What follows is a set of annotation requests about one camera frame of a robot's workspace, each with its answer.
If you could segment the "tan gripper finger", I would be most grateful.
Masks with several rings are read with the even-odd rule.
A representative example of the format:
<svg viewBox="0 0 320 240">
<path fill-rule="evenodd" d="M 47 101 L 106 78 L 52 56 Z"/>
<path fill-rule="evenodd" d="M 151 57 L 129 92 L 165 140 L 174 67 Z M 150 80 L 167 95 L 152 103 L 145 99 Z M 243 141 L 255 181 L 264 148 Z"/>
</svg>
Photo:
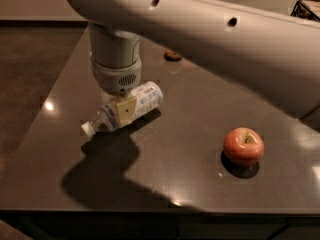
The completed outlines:
<svg viewBox="0 0 320 240">
<path fill-rule="evenodd" d="M 127 126 L 133 122 L 137 98 L 135 96 L 117 97 L 115 107 L 117 110 L 119 125 Z"/>
<path fill-rule="evenodd" d="M 114 95 L 108 94 L 103 89 L 100 90 L 100 94 L 101 94 L 101 99 L 103 103 L 112 102 L 116 99 Z"/>
</svg>

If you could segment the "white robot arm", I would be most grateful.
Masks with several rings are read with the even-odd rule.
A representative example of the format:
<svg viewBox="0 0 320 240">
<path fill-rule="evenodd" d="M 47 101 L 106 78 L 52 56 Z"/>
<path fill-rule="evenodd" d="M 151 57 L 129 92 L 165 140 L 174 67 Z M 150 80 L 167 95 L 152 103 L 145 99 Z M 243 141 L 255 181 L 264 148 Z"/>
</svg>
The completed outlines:
<svg viewBox="0 0 320 240">
<path fill-rule="evenodd" d="M 217 0 L 67 0 L 89 26 L 99 86 L 124 94 L 140 80 L 146 38 L 320 127 L 320 27 Z"/>
</svg>

